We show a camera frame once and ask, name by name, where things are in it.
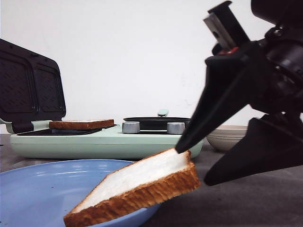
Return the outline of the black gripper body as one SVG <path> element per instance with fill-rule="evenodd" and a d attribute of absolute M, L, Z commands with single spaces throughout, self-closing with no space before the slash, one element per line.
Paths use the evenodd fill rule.
<path fill-rule="evenodd" d="M 303 24 L 281 23 L 259 41 L 247 40 L 250 57 L 257 68 L 257 85 L 244 105 L 267 114 L 284 112 L 291 118 L 303 112 Z"/>

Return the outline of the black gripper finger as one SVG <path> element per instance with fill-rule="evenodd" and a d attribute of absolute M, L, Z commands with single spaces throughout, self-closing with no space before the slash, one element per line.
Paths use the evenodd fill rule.
<path fill-rule="evenodd" d="M 300 115 L 266 114 L 249 121 L 246 135 L 212 166 L 204 182 L 212 186 L 302 164 L 303 122 Z"/>
<path fill-rule="evenodd" d="M 258 42 L 248 42 L 230 54 L 209 57 L 205 63 L 205 87 L 176 145 L 178 153 L 192 148 L 268 88 L 269 62 Z"/>

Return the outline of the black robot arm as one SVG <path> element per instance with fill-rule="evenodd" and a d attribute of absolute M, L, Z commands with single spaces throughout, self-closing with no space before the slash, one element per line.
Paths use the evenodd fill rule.
<path fill-rule="evenodd" d="M 258 41 L 248 38 L 225 1 L 204 22 L 217 44 L 205 60 L 205 88 L 177 143 L 181 153 L 243 107 L 263 112 L 246 135 L 207 172 L 211 186 L 303 163 L 303 3 L 253 0 L 254 16 L 274 25 Z"/>

